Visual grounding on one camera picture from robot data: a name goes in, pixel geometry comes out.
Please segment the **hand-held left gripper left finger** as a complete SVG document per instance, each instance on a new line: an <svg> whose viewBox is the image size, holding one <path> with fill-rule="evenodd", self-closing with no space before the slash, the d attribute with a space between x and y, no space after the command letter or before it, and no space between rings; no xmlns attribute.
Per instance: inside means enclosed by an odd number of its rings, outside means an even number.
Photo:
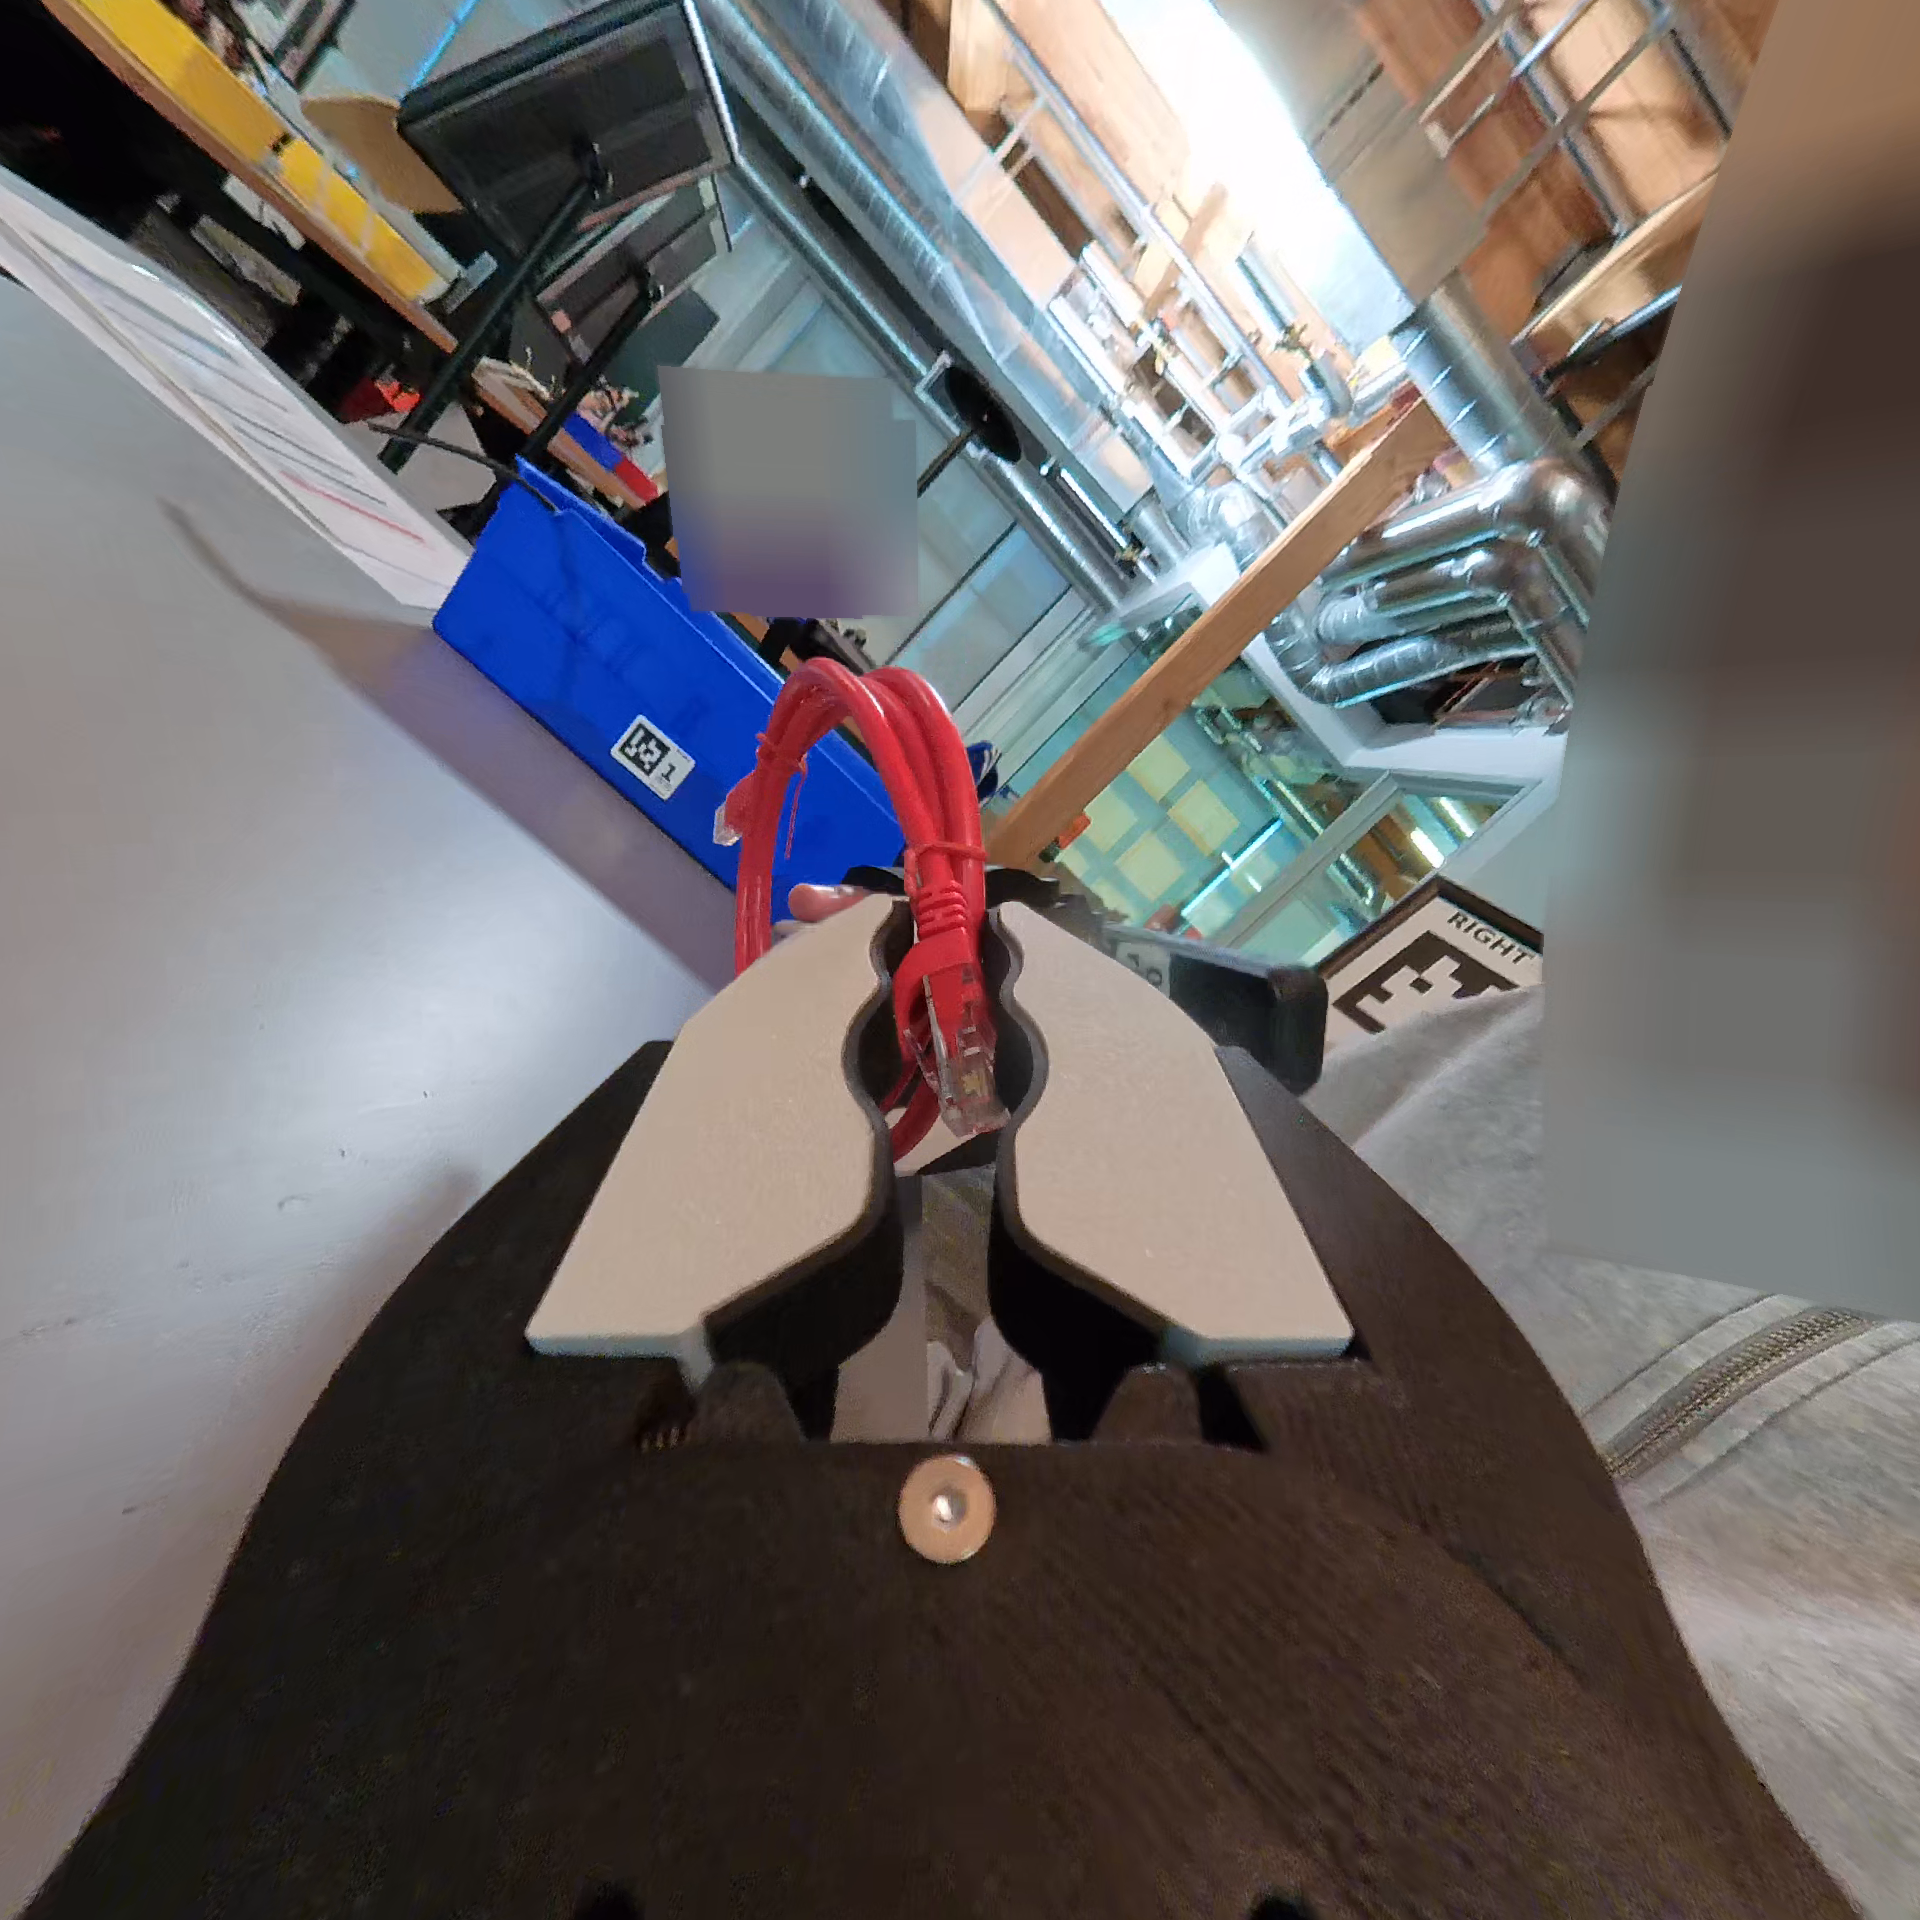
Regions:
<svg viewBox="0 0 1920 1920"><path fill-rule="evenodd" d="M829 1375L887 1322L895 1152L857 1032L895 919L801 928L686 1019L525 1330L536 1352Z"/></svg>

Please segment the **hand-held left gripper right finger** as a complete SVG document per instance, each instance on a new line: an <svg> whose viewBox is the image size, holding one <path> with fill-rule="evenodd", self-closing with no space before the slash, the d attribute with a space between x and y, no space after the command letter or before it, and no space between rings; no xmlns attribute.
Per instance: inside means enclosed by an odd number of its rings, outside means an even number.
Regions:
<svg viewBox="0 0 1920 1920"><path fill-rule="evenodd" d="M1167 1360L1342 1355L1354 1320L1206 1029L1037 907L994 919L1033 1058L999 1137L1016 1243Z"/></svg>

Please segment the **wooden beam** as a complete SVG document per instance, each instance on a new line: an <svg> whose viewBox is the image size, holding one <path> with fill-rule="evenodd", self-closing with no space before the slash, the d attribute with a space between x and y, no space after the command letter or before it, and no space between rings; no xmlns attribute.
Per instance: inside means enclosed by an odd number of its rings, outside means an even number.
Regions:
<svg viewBox="0 0 1920 1920"><path fill-rule="evenodd" d="M991 861L1032 869L1072 821L1153 745L1451 447L1416 397L1384 433L1023 793L989 839Z"/></svg>

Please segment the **silver ventilation ducts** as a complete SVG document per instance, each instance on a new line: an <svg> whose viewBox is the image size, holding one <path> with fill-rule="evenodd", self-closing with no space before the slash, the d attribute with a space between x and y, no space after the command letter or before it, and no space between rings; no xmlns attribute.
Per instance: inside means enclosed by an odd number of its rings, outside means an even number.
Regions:
<svg viewBox="0 0 1920 1920"><path fill-rule="evenodd" d="M1560 735L1614 487L1466 271L1419 301L1394 347L1471 475L1350 541L1255 654L1333 713L1401 702L1414 723L1441 727L1493 680L1518 693L1507 719Z"/></svg>

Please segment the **blue plastic bin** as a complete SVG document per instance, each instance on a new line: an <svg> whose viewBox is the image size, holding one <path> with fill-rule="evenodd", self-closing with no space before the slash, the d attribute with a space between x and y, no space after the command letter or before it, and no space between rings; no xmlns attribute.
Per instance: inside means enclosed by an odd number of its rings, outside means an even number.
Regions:
<svg viewBox="0 0 1920 1920"><path fill-rule="evenodd" d="M643 541L528 464L434 615L449 646L701 869L736 886L713 821L754 767L785 674L697 613Z"/></svg>

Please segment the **person's grey sweatshirt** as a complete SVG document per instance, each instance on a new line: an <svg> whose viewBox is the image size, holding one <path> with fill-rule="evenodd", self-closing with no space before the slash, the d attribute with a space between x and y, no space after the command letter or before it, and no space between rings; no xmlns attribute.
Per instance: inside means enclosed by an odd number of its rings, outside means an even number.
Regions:
<svg viewBox="0 0 1920 1920"><path fill-rule="evenodd" d="M1691 1659L1866 1914L1919 1913L1919 1330L1550 1247L1545 991L1338 1042L1313 1112L1499 1298Z"/></svg>

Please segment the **white printed paper sheet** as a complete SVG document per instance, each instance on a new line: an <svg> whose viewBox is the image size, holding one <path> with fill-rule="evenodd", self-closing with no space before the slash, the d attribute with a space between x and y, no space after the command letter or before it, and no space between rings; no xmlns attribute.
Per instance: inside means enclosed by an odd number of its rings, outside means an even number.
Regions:
<svg viewBox="0 0 1920 1920"><path fill-rule="evenodd" d="M464 538L398 490L219 310L13 170L2 179L7 275L398 605L441 609L471 553Z"/></svg>

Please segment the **black monitor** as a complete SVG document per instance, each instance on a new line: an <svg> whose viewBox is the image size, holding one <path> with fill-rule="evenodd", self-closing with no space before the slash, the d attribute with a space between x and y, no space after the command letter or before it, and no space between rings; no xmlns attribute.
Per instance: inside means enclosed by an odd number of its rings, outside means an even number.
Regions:
<svg viewBox="0 0 1920 1920"><path fill-rule="evenodd" d="M610 1L411 86L398 134L487 233L497 269L462 345L536 291L568 243L739 161L693 1Z"/></svg>

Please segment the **row of yellow bins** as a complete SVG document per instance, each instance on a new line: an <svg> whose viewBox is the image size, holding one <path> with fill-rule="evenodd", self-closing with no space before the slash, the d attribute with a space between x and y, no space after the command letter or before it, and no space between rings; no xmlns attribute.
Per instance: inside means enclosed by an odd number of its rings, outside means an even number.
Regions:
<svg viewBox="0 0 1920 1920"><path fill-rule="evenodd" d="M450 275L165 5L47 5L73 38L257 200L408 317Z"/></svg>

